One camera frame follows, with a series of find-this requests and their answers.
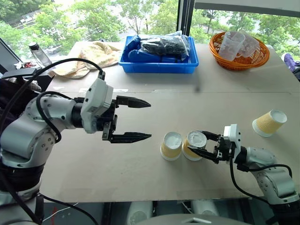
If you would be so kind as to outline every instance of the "paper cup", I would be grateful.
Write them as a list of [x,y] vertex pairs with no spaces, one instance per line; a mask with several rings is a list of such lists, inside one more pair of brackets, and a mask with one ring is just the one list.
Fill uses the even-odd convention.
[[284,112],[272,109],[270,112],[254,120],[252,127],[260,136],[270,137],[286,122],[287,116]]
[[198,161],[202,159],[202,157],[198,156],[196,153],[193,153],[188,146],[193,145],[199,148],[205,148],[206,142],[207,138],[203,133],[200,131],[192,131],[187,135],[187,138],[182,145],[182,153],[189,160]]
[[164,136],[160,146],[160,154],[165,160],[174,161],[181,155],[182,137],[176,132],[169,132]]

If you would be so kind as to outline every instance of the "beige cloth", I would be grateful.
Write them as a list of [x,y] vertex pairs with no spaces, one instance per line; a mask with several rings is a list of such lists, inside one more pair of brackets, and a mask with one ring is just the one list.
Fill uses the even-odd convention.
[[[118,63],[120,49],[105,42],[76,42],[68,54],[69,58],[82,58],[96,63],[101,68]],[[96,69],[93,65],[80,61],[66,62],[58,65],[49,72],[50,76],[59,75],[71,79],[84,77],[90,70]]]

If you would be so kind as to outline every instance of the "table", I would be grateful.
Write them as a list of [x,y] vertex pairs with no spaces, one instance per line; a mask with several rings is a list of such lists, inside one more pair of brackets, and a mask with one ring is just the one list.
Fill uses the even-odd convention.
[[[272,49],[266,65],[241,73],[219,67],[206,45],[197,45],[197,50],[200,65],[194,76],[125,74],[119,66],[105,68],[107,83],[116,88],[114,98],[132,96],[152,104],[143,109],[118,108],[116,134],[137,131],[152,137],[133,144],[110,144],[101,140],[102,132],[89,135],[83,129],[64,130],[45,165],[41,192],[66,202],[242,197],[225,162],[192,162],[183,155],[169,162],[159,152],[169,131],[182,136],[198,129],[222,134],[224,126],[233,123],[240,127],[243,146],[267,148],[279,163],[291,167],[300,191],[297,79]],[[92,82],[93,73],[90,75],[68,83],[55,77],[49,89],[63,86],[59,91],[66,95],[84,96]],[[252,129],[252,120],[272,108],[283,110],[288,122],[272,137],[260,137]],[[236,171],[235,176],[243,189],[262,195],[250,173]]]

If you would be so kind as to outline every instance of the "floor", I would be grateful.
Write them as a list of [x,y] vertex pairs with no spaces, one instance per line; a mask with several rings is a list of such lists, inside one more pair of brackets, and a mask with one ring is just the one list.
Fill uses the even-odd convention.
[[[234,199],[215,200],[215,205],[221,217],[231,218],[253,225],[264,225],[265,221],[272,217],[271,209],[258,200]],[[176,213],[188,213],[181,204],[182,201],[158,201],[154,202],[155,215]],[[114,203],[79,203],[76,205],[89,212],[99,224],[102,225],[125,225],[130,202]],[[65,208],[55,203],[45,203],[45,218]],[[93,225],[93,222],[84,214],[66,209],[56,213],[53,217],[43,222],[44,225]]]

